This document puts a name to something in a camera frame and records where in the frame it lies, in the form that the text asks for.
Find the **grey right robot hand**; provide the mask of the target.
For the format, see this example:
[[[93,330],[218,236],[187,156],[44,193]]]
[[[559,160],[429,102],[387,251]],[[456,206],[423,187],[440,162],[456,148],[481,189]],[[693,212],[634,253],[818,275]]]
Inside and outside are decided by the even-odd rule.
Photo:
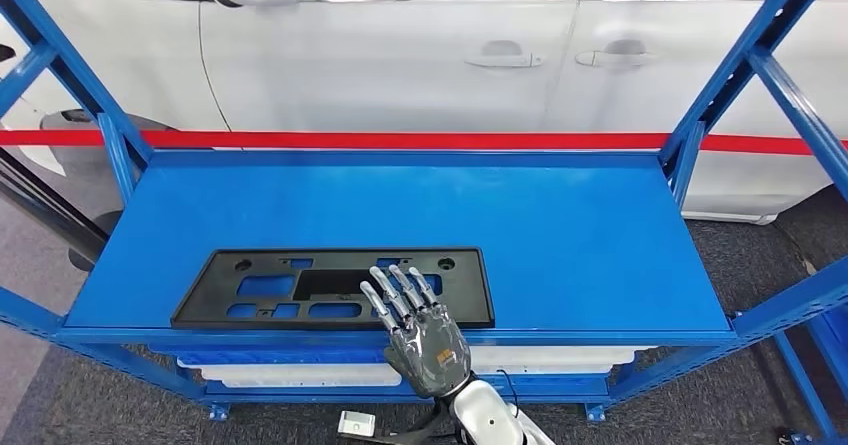
[[[472,378],[471,350],[424,275],[394,264],[369,274],[360,289],[388,332],[386,361],[422,398],[457,392]]]

